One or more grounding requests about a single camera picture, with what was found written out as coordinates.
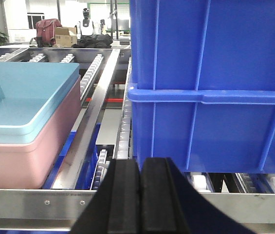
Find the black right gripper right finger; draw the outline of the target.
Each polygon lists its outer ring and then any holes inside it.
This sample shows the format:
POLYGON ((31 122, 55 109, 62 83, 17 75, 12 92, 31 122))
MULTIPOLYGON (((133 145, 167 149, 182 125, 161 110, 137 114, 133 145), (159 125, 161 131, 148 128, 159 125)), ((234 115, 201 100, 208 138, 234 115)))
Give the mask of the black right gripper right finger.
POLYGON ((144 234, 251 234, 188 182, 170 158, 147 158, 141 170, 144 234))

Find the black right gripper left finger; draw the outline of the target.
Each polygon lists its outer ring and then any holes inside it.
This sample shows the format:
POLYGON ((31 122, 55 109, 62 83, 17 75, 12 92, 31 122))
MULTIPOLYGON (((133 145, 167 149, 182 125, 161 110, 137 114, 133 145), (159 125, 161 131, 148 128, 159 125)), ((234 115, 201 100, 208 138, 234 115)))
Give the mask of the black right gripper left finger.
POLYGON ((133 159, 113 159, 71 234, 138 234, 140 174, 133 159))

